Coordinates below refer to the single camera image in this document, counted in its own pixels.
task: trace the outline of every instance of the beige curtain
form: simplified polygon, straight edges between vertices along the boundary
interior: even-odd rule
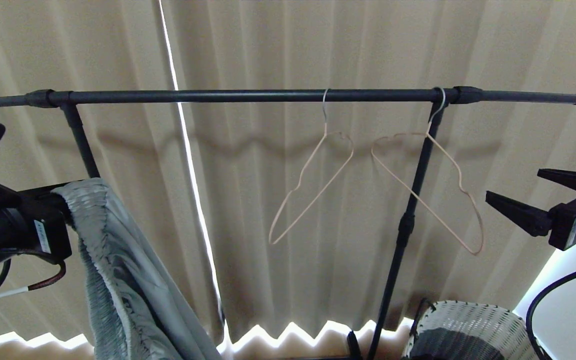
[[[0,1],[0,96],[57,91],[172,89],[156,1]],[[173,104],[81,105],[102,177],[151,240],[216,342],[222,325],[198,226],[186,154]],[[86,178],[59,109],[0,109],[0,183],[16,190]],[[65,340],[89,328],[85,274],[76,236],[63,280],[0,300],[0,335],[51,332]],[[54,266],[16,257],[3,290],[48,278]]]
[[[576,93],[576,2],[163,0],[182,89],[407,89]],[[425,129],[429,104],[329,104],[330,130],[355,156],[276,245],[268,231],[322,136],[321,104],[185,105],[201,202],[233,341],[293,321],[311,336],[327,320],[375,319],[408,194],[370,156],[374,139]],[[553,249],[484,204],[486,190],[538,207],[571,192],[537,170],[576,171],[576,107],[480,103],[446,110],[438,141],[476,194],[488,243],[473,257],[422,207],[390,305],[389,328],[420,297],[512,309]],[[410,184],[420,139],[387,147]],[[327,140],[288,202],[279,233],[348,156]],[[457,172],[435,152],[422,197],[467,242],[480,241]]]

